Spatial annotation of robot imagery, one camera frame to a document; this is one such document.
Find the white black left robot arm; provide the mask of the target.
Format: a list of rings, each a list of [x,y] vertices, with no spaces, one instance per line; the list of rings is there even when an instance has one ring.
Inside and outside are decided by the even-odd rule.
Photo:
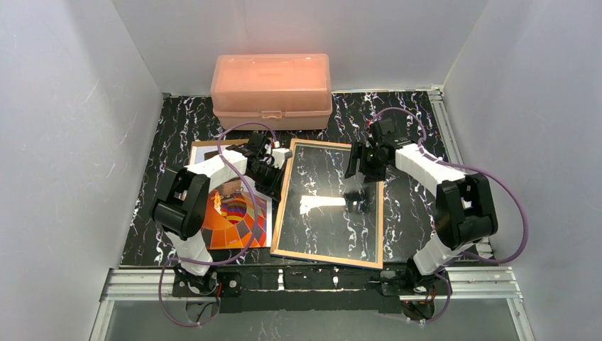
[[[284,168],[292,151],[254,133],[242,144],[223,145],[200,163],[167,168],[150,209],[173,243],[182,268],[205,276],[220,263],[209,249],[228,246],[244,254],[264,247],[271,201],[279,201]]]

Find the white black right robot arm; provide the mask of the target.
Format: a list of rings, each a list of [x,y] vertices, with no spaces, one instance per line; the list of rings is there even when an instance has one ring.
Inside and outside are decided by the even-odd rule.
[[[367,183],[385,179],[393,166],[422,184],[435,197],[435,233],[409,260],[416,276],[435,274],[443,265],[485,237],[498,221],[490,183],[481,173],[467,174],[442,165],[404,137],[391,119],[368,126],[368,142],[355,141],[345,177],[361,173]]]

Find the hot air balloon photo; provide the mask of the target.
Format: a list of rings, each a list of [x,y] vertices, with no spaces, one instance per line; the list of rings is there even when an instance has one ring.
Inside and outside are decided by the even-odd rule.
[[[272,209],[273,199],[259,193],[254,181],[245,177],[256,195],[258,219],[249,189],[230,169],[225,168],[228,180],[221,185],[211,185],[208,194],[207,210],[201,232],[209,250],[242,249],[248,243],[252,248],[271,246],[273,238]],[[260,232],[251,236],[255,222]]]

